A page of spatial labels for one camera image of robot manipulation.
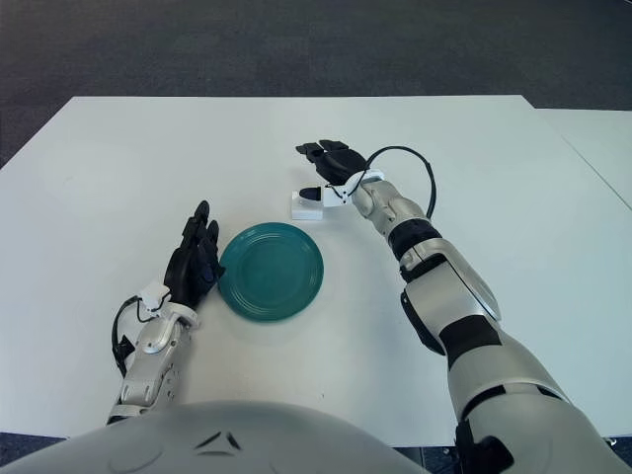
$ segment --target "white table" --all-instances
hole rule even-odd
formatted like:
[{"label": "white table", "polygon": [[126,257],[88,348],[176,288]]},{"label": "white table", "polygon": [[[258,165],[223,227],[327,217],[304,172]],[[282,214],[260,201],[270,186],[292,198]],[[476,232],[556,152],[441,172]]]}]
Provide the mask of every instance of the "white table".
[{"label": "white table", "polygon": [[539,112],[632,208],[632,112]]},{"label": "white table", "polygon": [[[120,384],[120,303],[162,277],[202,198],[220,249],[252,224],[288,222],[290,192],[320,182],[293,147],[318,138],[365,156],[388,144],[423,152],[434,224],[494,289],[505,328],[603,434],[632,431],[632,212],[522,97],[73,99],[0,172],[0,431],[101,426]],[[375,166],[426,205],[414,157]],[[451,443],[446,363],[404,316],[386,244],[353,207],[295,224],[322,252],[320,294],[269,326],[214,290],[181,401],[289,402],[392,445]]]}]

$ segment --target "robotic hand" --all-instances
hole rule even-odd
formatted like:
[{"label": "robotic hand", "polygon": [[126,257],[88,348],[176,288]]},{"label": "robotic hand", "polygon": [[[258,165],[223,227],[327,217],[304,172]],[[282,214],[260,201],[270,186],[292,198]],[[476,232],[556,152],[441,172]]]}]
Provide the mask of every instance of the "robotic hand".
[{"label": "robotic hand", "polygon": [[[124,380],[108,424],[164,408],[175,397],[191,330],[199,326],[195,309],[224,273],[217,261],[219,227],[215,220],[206,226],[208,213],[208,202],[203,200],[187,221],[164,284],[151,282],[121,307],[135,302],[138,320],[146,323],[135,346],[125,336],[118,342],[121,310],[115,319],[113,353]],[[141,302],[150,314],[145,320],[139,317]],[[135,358],[127,370],[124,360],[133,352]]]},{"label": "robotic hand", "polygon": [[[464,473],[629,472],[537,358],[499,324],[494,294],[414,202],[368,171],[340,142],[297,147],[326,180],[354,181],[345,194],[385,237],[406,282],[404,311],[422,343],[447,356],[456,447]],[[406,149],[405,147],[387,147]],[[428,214],[435,201],[435,183]],[[315,196],[301,191],[303,199]]]}]

